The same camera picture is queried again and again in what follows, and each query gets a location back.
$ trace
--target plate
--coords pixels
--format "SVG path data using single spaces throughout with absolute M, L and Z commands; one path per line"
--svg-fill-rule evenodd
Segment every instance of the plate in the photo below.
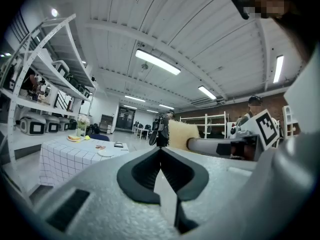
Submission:
M 67 139 L 68 141 L 70 141 L 70 142 L 78 142 L 78 141 L 81 141 L 81 140 L 83 139 L 83 137 L 80 138 L 80 139 L 69 139 L 68 136 L 67 136 L 66 139 Z
M 99 150 L 98 151 L 98 155 L 101 156 L 101 157 L 104 157 L 104 158 L 111 158 L 111 157 L 114 156 L 114 154 L 111 155 L 110 152 L 108 150 L 105 150 L 105 149 Z

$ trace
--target brick wall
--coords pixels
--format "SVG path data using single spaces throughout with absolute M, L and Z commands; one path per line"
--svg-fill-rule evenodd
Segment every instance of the brick wall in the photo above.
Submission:
M 276 120 L 280 120 L 281 126 L 283 127 L 284 115 L 282 108 L 288 105 L 284 93 L 263 97 L 263 108 L 268 109 L 269 113 Z M 177 113 L 175 119 L 179 120 L 182 118 L 192 118 L 192 117 L 203 117 L 205 114 L 208 116 L 223 114 L 229 114 L 230 122 L 235 122 L 237 118 L 243 117 L 248 112 L 248 102 L 241 102 L 229 105 L 223 105 L 220 107 L 206 108 L 201 110 L 194 110 L 189 112 Z M 188 121 L 191 124 L 204 124 L 204 121 Z M 223 123 L 223 121 L 215 120 L 213 123 Z

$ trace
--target fluorescent light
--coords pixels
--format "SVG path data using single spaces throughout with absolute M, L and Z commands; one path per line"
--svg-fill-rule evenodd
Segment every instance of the fluorescent light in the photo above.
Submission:
M 165 62 L 164 60 L 158 57 L 155 57 L 152 54 L 145 52 L 144 50 L 137 49 L 135 56 L 140 59 L 143 59 L 144 61 L 157 65 L 158 67 L 164 70 L 167 70 L 174 75 L 178 75 L 181 72 L 179 68 L 176 68 L 175 66 L 170 65 L 168 62 Z
M 131 97 L 131 96 L 128 96 L 128 95 L 124 95 L 124 97 L 126 97 L 126 98 L 128 98 L 128 99 L 132 99 L 132 100 L 140 101 L 140 102 L 146 102 L 146 101 L 145 101 L 145 100 L 143 100 L 143 99 L 135 98 L 135 97 Z
M 57 17 L 57 16 L 58 16 L 58 11 L 53 8 L 53 9 L 51 10 L 51 14 L 52 14 L 53 17 Z
M 128 105 L 123 105 L 124 107 L 127 107 L 127 108 L 130 108 L 130 109 L 134 109 L 134 110 L 136 110 L 137 108 L 136 107 L 134 107 L 134 106 L 128 106 Z
M 279 81 L 283 63 L 284 63 L 283 55 L 276 57 L 276 68 L 275 68 L 273 83 L 277 83 Z
M 174 110 L 174 108 L 173 108 L 173 107 L 170 107 L 170 106 L 165 106 L 165 105 L 161 105 L 161 104 L 159 104 L 159 106 L 164 107 L 164 108 L 168 108 L 168 109 L 171 109 L 171 110 Z
M 203 92 L 205 95 L 207 95 L 209 98 L 213 99 L 213 100 L 215 100 L 217 98 L 208 89 L 206 89 L 204 86 L 200 86 L 198 89 L 201 92 Z

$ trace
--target checkered tablecloth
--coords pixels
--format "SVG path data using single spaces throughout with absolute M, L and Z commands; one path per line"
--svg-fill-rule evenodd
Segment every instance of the checkered tablecloth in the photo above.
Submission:
M 44 142 L 39 159 L 39 184 L 58 186 L 89 165 L 129 153 L 125 143 L 123 148 L 114 147 L 114 144 L 97 139 L 76 143 L 67 140 L 65 136 Z M 105 150 L 112 157 L 100 156 L 96 145 L 106 146 Z

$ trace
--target white ceiling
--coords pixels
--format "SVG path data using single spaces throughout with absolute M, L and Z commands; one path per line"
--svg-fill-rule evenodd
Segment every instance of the white ceiling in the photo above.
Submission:
M 197 109 L 204 85 L 219 99 L 263 93 L 294 81 L 301 58 L 272 19 L 244 20 L 231 0 L 40 0 L 43 13 L 76 13 L 71 28 L 108 95 L 142 109 Z M 140 48 L 170 62 L 177 76 L 135 57 Z M 273 84 L 276 57 L 284 55 Z M 145 103 L 129 102 L 128 94 Z

